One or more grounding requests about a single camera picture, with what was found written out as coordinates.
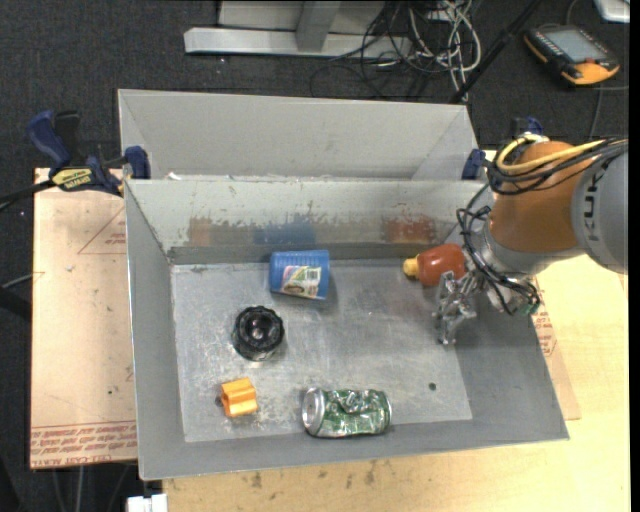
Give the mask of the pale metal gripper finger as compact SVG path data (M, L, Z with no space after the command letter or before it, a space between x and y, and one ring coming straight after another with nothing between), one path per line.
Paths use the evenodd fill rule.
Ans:
M442 304L436 313L436 330L438 340L443 345L456 343L456 332L467 320L477 316L475 307L469 303L453 302Z
M464 286L467 274L457 277L453 271L446 271L439 278L436 293L436 312L438 321L465 319L468 313Z

